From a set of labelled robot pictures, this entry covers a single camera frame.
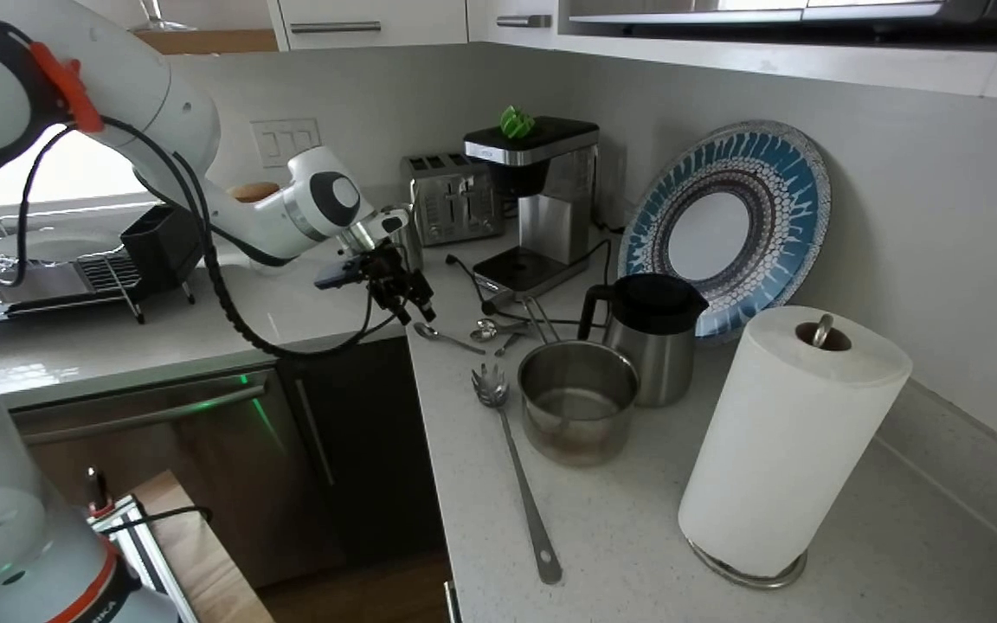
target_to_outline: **espresso machine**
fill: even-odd
[[[463,136],[463,157],[488,164],[497,203],[519,218],[519,243],[473,262],[494,294],[538,296],[586,268],[599,123],[538,119],[523,138],[480,127]]]

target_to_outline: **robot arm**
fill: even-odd
[[[292,188],[253,206],[238,203],[205,175],[218,153],[218,108],[205,90],[75,0],[0,0],[0,164],[23,153],[53,122],[71,122],[122,153],[171,203],[194,206],[198,197],[186,191],[194,179],[216,233],[261,262],[288,262],[321,240],[345,243],[360,259],[388,257],[385,233],[365,221],[369,203],[330,150],[292,158]],[[385,287],[373,294],[382,306],[390,301],[398,318],[404,318],[400,296],[433,315],[428,287]]]

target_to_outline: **saucepan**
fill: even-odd
[[[632,363],[594,341],[543,341],[519,363],[531,442],[560,464],[606,464],[626,442]]]

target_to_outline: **white countertop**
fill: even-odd
[[[452,253],[483,259],[494,250],[501,246],[478,243]],[[436,326],[467,334],[478,301],[467,278],[444,257],[446,250],[426,257]],[[330,345],[365,315],[365,287],[310,287],[330,262],[331,250],[283,269],[228,268],[228,284],[262,334]],[[549,315],[572,318],[591,278],[583,273],[547,294]],[[175,294],[150,301],[150,326],[134,326],[122,307],[0,326],[4,403],[21,408],[268,363],[228,328],[201,278],[194,289],[198,306]],[[626,449],[603,466],[549,464],[515,429],[565,564],[560,584],[540,584],[501,423],[472,396],[467,370],[480,358],[412,332],[407,341],[467,623],[997,623],[997,536],[880,442],[840,493],[791,587],[748,593],[693,557],[674,507],[731,359],[727,345],[704,345],[690,397],[674,408],[638,412]],[[505,358],[510,374],[531,345]]]

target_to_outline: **blue patterned plate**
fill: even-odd
[[[621,278],[674,273],[711,307],[700,339],[791,296],[831,218],[831,175],[816,146],[776,122],[704,136],[638,201],[621,246]]]

